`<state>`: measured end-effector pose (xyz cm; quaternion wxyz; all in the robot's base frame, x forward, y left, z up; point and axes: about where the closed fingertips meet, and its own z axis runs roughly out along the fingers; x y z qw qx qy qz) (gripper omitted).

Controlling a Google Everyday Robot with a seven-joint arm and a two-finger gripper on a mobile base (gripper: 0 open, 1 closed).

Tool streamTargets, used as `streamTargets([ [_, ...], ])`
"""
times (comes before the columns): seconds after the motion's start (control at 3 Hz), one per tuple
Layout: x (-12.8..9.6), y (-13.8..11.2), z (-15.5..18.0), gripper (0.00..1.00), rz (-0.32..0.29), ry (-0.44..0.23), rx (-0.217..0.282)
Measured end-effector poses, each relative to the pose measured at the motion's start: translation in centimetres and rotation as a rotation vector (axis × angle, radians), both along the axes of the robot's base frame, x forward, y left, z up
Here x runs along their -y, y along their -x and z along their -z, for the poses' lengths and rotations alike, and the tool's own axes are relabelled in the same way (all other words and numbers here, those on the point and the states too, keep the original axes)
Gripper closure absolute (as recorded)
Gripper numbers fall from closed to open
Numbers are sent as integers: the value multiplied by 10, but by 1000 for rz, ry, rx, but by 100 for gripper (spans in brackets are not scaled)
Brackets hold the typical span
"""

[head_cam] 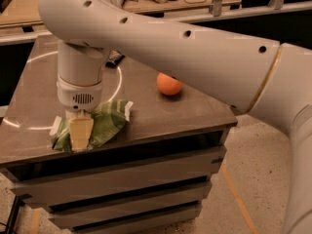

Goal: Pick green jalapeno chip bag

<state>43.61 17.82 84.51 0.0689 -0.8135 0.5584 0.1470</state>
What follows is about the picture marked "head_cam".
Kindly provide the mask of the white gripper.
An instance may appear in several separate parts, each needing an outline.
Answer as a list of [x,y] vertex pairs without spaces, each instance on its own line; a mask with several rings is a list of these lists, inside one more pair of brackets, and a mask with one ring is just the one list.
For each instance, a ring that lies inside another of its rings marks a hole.
[[58,100],[68,110],[66,121],[71,149],[84,151],[88,147],[94,126],[94,119],[88,112],[100,103],[102,83],[99,82],[92,86],[76,86],[58,77],[57,88]]

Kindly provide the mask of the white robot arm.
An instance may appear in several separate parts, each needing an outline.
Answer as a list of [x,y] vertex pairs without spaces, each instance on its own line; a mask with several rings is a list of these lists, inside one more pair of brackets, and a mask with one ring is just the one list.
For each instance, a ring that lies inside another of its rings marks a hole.
[[283,234],[312,234],[312,53],[298,46],[131,14],[112,0],[39,0],[69,45],[117,50],[279,129],[292,142]]

